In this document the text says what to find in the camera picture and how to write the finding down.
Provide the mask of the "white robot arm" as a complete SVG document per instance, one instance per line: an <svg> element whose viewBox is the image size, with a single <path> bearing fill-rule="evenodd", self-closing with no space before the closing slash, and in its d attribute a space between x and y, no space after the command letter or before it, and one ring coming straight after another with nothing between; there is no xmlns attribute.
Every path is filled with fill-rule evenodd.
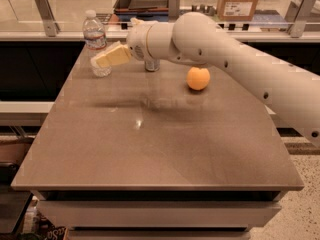
<svg viewBox="0 0 320 240"><path fill-rule="evenodd" d="M319 76L237 41L201 13L186 13L171 23L134 20L126 43L111 45L95 55L91 64L104 68L125 64L132 57L213 65L313 145L320 145Z"/></svg>

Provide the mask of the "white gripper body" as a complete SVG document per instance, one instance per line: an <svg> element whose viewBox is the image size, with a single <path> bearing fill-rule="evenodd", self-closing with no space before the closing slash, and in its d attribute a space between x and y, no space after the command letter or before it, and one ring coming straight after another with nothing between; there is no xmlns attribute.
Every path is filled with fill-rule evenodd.
<svg viewBox="0 0 320 240"><path fill-rule="evenodd" d="M140 61L152 61L147 47L148 32L150 24L138 24L129 31L126 41L131 55Z"/></svg>

